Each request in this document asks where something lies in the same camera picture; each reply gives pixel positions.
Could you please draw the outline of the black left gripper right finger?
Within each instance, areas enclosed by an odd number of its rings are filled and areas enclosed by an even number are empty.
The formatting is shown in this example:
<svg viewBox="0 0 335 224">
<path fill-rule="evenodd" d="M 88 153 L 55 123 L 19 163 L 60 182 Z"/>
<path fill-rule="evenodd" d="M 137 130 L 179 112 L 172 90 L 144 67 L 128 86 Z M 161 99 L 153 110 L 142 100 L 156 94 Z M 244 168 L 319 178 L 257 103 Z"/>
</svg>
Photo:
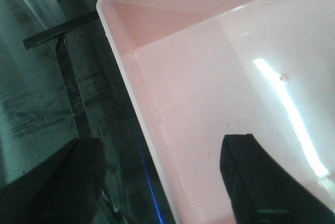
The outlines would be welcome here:
<svg viewBox="0 0 335 224">
<path fill-rule="evenodd" d="M 252 134 L 224 136 L 220 172 L 237 223 L 334 223 L 334 213 Z"/>
</svg>

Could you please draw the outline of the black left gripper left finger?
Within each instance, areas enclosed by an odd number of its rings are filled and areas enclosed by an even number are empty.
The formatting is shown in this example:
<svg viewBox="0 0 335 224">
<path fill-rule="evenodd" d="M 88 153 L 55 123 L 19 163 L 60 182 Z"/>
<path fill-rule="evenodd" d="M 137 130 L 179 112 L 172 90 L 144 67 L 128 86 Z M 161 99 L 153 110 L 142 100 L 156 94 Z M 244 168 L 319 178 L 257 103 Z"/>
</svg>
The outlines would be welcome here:
<svg viewBox="0 0 335 224">
<path fill-rule="evenodd" d="M 92 223 L 105 184 L 99 138 L 75 138 L 1 187 L 1 223 Z"/>
</svg>

